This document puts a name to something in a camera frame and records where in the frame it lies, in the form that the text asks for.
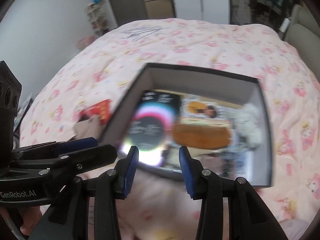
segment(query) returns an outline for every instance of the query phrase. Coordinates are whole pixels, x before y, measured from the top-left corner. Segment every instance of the open box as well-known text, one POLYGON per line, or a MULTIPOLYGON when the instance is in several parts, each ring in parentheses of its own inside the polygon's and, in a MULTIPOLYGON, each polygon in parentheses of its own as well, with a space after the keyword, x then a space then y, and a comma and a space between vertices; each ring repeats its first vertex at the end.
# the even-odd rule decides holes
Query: open box
MULTIPOLYGON (((260 112, 262 143, 254 150, 252 185, 270 187, 272 142, 263 94, 256 78, 193 66, 147 63, 109 120, 100 143, 117 145, 123 138, 144 90, 169 90, 227 101, 254 104, 260 112)), ((139 167, 170 179, 182 179, 179 172, 139 163, 139 167)))

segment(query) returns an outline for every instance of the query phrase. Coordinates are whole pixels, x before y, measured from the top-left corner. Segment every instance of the book cover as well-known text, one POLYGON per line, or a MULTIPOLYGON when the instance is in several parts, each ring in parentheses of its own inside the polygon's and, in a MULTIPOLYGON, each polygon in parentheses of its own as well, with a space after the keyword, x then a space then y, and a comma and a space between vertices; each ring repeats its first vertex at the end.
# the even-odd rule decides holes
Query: book cover
POLYGON ((172 126, 179 115, 179 95, 145 91, 131 119, 120 150, 128 153, 139 148, 139 161, 160 166, 162 153, 172 140, 172 126))

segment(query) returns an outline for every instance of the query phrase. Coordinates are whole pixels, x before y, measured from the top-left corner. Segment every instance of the pink bedsheet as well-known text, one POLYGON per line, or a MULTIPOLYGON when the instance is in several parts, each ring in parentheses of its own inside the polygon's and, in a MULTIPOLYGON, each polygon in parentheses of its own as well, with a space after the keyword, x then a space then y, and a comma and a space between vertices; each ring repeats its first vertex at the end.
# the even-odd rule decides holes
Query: pink bedsheet
POLYGON ((273 187, 259 194, 279 221, 320 207, 320 84, 291 45, 263 25, 180 19, 132 22, 68 62, 36 97, 21 146, 74 136, 78 112, 105 99, 113 111, 146 62, 194 65, 259 78, 274 143, 273 187))

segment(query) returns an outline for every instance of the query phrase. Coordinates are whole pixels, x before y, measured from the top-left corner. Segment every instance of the beige headboard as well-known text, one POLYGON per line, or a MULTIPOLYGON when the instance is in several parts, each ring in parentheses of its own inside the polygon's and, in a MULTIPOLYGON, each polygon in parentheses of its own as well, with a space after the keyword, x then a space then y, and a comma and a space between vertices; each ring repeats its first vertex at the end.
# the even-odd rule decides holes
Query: beige headboard
POLYGON ((302 60, 320 81, 320 28, 307 10, 296 4, 284 41, 294 46, 302 60))

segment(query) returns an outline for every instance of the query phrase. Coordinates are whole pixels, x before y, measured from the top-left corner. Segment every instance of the white plush toy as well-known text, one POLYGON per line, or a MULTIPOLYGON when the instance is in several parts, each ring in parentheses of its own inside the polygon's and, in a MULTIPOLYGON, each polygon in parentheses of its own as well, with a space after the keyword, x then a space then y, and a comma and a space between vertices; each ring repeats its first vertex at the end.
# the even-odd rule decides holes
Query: white plush toy
POLYGON ((262 134, 258 127, 259 110, 253 104, 245 104, 235 116, 236 130, 247 141, 249 148, 256 148, 261 144, 262 134))

